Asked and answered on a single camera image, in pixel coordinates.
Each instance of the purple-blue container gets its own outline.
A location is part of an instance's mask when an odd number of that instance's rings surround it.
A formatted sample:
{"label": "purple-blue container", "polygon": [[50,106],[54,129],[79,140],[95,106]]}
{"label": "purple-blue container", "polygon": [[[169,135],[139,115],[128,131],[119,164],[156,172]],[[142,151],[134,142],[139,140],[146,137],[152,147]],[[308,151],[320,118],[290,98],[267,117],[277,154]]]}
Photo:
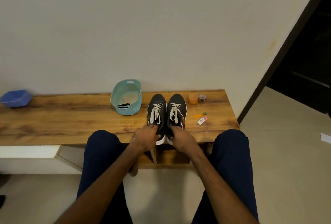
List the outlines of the purple-blue container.
{"label": "purple-blue container", "polygon": [[0,102],[7,107],[20,107],[29,104],[32,95],[27,90],[10,91],[5,93]]}

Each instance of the blue plastic basket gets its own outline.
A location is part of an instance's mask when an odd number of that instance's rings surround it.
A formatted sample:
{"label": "blue plastic basket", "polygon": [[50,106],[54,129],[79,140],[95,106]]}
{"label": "blue plastic basket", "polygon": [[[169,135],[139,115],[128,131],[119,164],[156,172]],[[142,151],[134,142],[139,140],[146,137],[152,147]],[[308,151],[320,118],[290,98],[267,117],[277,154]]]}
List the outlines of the blue plastic basket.
{"label": "blue plastic basket", "polygon": [[122,80],[117,83],[110,97],[111,104],[121,115],[136,114],[140,109],[142,100],[141,84],[134,79]]}
{"label": "blue plastic basket", "polygon": [[5,93],[0,102],[7,107],[20,107],[29,104],[32,95],[26,90],[10,91]]}

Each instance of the person's left hand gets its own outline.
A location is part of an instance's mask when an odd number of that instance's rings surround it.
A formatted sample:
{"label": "person's left hand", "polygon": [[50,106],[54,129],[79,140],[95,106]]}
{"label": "person's left hand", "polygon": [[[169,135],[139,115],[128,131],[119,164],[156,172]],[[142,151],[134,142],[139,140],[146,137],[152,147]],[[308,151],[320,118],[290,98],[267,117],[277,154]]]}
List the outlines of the person's left hand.
{"label": "person's left hand", "polygon": [[157,125],[138,128],[135,131],[130,144],[134,145],[134,147],[141,153],[151,150],[155,146],[158,138],[160,138],[160,135],[156,135],[157,129]]}

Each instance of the eraser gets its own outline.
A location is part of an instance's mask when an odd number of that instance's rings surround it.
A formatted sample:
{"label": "eraser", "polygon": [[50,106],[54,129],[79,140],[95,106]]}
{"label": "eraser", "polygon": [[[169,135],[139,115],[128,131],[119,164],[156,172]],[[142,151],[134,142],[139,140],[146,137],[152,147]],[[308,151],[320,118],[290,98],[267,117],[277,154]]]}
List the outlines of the eraser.
{"label": "eraser", "polygon": [[206,116],[203,116],[197,123],[199,126],[202,125],[203,122],[205,122],[207,120],[207,117]]}

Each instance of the navy blue pants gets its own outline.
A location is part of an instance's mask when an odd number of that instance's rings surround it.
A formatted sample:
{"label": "navy blue pants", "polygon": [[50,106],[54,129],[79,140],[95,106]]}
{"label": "navy blue pants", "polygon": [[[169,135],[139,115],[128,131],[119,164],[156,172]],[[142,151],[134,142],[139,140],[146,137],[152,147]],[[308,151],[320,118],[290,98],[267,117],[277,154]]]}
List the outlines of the navy blue pants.
{"label": "navy blue pants", "polygon": [[[115,134],[104,130],[88,139],[77,198],[121,155],[125,146]],[[248,138],[239,130],[230,129],[217,136],[209,161],[227,184],[258,219],[253,186],[253,170]],[[126,206],[123,182],[119,185],[100,223],[132,223]],[[206,192],[192,223],[217,223]]]}

